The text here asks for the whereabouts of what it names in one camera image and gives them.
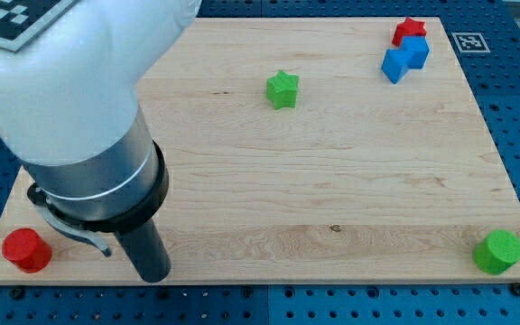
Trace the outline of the fiducial marker on arm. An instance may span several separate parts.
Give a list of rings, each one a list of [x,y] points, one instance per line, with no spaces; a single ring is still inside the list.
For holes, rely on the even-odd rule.
[[[78,0],[0,0],[0,49],[18,52]]]

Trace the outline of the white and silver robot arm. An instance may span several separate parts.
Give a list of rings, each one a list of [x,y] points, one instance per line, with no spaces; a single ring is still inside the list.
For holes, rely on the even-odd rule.
[[[137,205],[157,173],[136,84],[201,0],[0,0],[0,137],[79,220]]]

